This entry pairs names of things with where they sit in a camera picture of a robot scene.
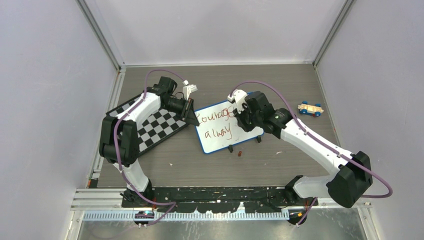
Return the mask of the blue framed whiteboard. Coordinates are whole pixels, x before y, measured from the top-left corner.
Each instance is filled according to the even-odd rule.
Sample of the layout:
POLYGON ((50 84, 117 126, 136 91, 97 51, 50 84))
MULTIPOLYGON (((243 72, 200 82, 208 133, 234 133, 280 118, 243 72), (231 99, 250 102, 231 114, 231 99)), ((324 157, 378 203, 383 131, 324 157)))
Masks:
POLYGON ((238 145, 264 134, 260 127, 249 132, 244 131, 238 126, 233 110, 234 106, 230 102, 222 101, 194 111, 199 121, 199 125, 195 127, 196 133, 205 154, 238 145))

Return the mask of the black white chessboard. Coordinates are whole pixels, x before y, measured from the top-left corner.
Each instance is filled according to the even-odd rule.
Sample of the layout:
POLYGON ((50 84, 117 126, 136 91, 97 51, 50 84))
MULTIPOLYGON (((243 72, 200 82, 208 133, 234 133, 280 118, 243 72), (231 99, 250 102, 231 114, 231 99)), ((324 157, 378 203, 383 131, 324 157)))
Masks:
MULTIPOLYGON (((118 114, 124 113, 141 96, 141 94, 136 95, 109 110, 103 118, 99 153, 108 162, 115 163, 117 161, 113 130, 118 121, 118 114)), ((179 120, 174 112, 166 109, 155 111, 142 123, 131 123, 129 127, 124 126, 124 123, 123 120, 117 131, 119 152, 123 164, 128 164, 130 160, 136 160, 136 158, 189 126, 188 123, 179 120)))

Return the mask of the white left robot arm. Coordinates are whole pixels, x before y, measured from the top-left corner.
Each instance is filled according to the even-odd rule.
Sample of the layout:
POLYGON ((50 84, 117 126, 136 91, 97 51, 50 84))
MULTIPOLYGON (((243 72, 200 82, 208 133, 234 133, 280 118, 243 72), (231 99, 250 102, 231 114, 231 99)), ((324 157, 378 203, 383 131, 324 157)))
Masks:
POLYGON ((139 157, 188 125, 199 125, 190 97, 197 86, 184 80, 182 97, 174 94, 177 86, 173 79, 162 76, 127 108, 102 120, 99 154, 123 175, 127 185, 124 198, 141 207, 153 202, 154 190, 139 157))

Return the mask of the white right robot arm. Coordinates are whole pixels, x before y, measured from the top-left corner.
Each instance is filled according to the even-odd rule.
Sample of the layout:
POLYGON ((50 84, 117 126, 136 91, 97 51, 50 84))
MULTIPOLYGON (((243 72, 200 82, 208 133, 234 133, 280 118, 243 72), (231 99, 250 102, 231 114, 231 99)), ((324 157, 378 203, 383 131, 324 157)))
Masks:
POLYGON ((319 163, 327 175, 297 175, 285 187, 285 198, 291 205, 304 199, 331 198, 344 208, 351 208, 372 185, 370 158, 364 152, 354 154, 323 138, 286 108, 275 109, 264 93, 247 93, 236 89, 227 100, 233 105, 237 125, 245 132, 261 128, 297 147, 319 163))

